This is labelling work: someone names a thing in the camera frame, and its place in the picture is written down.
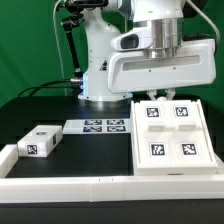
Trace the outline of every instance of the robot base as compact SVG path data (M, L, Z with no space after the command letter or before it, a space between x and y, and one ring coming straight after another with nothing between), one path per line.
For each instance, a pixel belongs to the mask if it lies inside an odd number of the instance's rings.
M115 108L115 107L129 105L131 103L132 96L133 95L131 93L126 93L124 94L123 99L119 97L115 100L113 99L111 100L110 97L108 97L108 99L100 100L99 97L95 99L91 97L91 99L88 99L84 97L83 94L80 94L78 96L78 102L80 105L90 106L90 107Z

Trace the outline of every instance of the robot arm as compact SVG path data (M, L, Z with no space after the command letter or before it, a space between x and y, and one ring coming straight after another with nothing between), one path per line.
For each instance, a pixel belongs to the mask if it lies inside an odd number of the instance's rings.
M111 41L117 51L109 60L111 92L155 91L214 81L214 40L182 41L184 3L133 0L133 30Z

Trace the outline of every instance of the white platform edge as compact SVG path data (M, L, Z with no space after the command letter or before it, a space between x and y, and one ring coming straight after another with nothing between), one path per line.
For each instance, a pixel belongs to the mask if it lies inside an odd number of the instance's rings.
M0 180L0 203L212 198L224 198L224 174Z

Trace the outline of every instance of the small white block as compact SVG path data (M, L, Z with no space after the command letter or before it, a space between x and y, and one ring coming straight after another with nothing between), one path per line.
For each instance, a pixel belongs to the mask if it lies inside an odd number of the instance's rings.
M149 131L162 131L165 129L166 124L165 122L148 122L148 130Z
M61 126L38 125L17 143L19 156L47 157L61 139Z
M178 131L190 131L196 128L195 121L179 121L178 122Z

